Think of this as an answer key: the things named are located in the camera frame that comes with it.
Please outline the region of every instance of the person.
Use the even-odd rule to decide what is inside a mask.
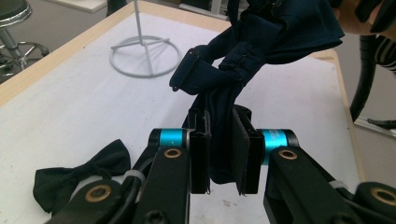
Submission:
[[[344,0],[339,8],[333,9],[335,17],[345,33],[377,35],[375,41],[375,62],[396,75],[396,22],[384,32],[378,34],[371,33],[371,27],[383,2],[375,7],[366,22],[360,22],[355,16],[355,9],[359,2],[360,0]]]

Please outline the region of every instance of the blue metal ring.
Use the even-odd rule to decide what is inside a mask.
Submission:
[[[286,147],[288,138],[281,129],[262,129],[264,135],[264,161],[262,165],[268,165],[269,156],[272,150],[277,147]]]
[[[161,129],[160,147],[183,147],[183,129]]]

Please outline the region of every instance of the dark fabric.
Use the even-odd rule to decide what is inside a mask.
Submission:
[[[70,201],[79,181],[92,175],[111,179],[111,176],[124,175],[130,169],[128,150],[119,139],[74,169],[57,167],[37,170],[33,195],[44,211],[52,212],[54,216]]]
[[[235,1],[228,5],[232,14],[238,5]],[[283,0],[280,6],[272,5],[274,1],[248,2],[239,21],[235,22],[237,15],[229,15],[232,27],[207,45],[195,47],[195,55],[185,56],[169,83],[174,90],[198,94],[191,107],[210,113],[210,175],[218,184],[233,182],[228,153],[231,115],[246,84],[266,63],[297,61],[341,44],[344,35],[327,0]],[[211,65],[222,57],[219,68]]]
[[[107,14],[106,16],[110,16],[116,11],[120,10],[122,7],[127,5],[126,0],[107,0]]]

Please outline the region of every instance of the stool seat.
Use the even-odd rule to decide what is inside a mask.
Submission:
[[[26,0],[1,0],[0,8],[0,29],[24,21],[32,14]]]

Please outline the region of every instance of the black cable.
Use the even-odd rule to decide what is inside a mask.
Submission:
[[[142,162],[138,171],[141,172],[145,177],[148,176],[149,169],[154,158],[149,158],[148,160]],[[143,185],[141,179],[135,176],[128,176],[122,183],[121,191],[122,202],[120,207],[115,212],[114,216],[108,222],[108,224],[118,224],[130,222],[134,215],[134,210],[136,208],[136,199],[139,194],[140,187]]]
[[[396,129],[396,119],[390,119],[390,120],[367,119],[367,122],[372,123],[383,129],[388,129],[388,130]]]
[[[363,110],[375,76],[375,35],[361,35],[361,77],[350,105],[350,114],[355,121]]]

